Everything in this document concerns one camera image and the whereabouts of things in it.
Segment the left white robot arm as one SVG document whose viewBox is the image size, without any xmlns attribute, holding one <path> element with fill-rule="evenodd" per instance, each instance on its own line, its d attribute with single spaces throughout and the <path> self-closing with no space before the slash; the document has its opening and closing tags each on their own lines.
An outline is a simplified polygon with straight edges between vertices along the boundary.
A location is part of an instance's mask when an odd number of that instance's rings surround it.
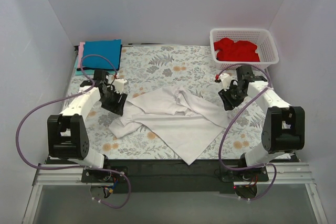
<svg viewBox="0 0 336 224">
<path fill-rule="evenodd" d="M 98 181 L 108 181 L 112 170 L 104 164 L 105 156 L 90 147 L 85 120 L 97 102 L 103 109 L 122 116 L 128 96 L 124 91 L 127 84 L 128 81 L 117 74 L 109 82 L 109 73 L 96 69 L 92 79 L 80 84 L 79 95 L 59 115 L 48 118 L 49 156 L 92 167 Z"/>
</svg>

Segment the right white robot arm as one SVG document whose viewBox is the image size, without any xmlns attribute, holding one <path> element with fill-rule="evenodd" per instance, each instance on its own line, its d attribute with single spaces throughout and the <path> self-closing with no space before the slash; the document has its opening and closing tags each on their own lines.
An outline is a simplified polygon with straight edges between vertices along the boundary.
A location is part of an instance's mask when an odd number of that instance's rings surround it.
<svg viewBox="0 0 336 224">
<path fill-rule="evenodd" d="M 257 174 L 257 169 L 268 165 L 276 157 L 301 150 L 305 144 L 304 109 L 284 101 L 274 91 L 269 75 L 262 70 L 258 76 L 253 72 L 254 68 L 251 64 L 236 64 L 236 79 L 224 70 L 215 77 L 215 82 L 223 86 L 218 94 L 226 111 L 240 106 L 246 97 L 250 98 L 229 123 L 228 128 L 254 102 L 265 114 L 260 143 L 241 156 L 237 167 L 229 167 L 219 159 L 226 170 L 237 172 L 246 181 Z"/>
</svg>

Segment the white t shirt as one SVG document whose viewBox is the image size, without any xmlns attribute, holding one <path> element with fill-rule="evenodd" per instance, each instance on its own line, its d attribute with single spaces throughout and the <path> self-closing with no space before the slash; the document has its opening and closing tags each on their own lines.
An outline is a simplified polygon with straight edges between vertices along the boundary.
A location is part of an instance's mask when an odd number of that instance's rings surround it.
<svg viewBox="0 0 336 224">
<path fill-rule="evenodd" d="M 144 125 L 191 165 L 228 124 L 222 107 L 176 85 L 127 100 L 123 116 L 113 120 L 109 129 L 121 138 Z"/>
</svg>

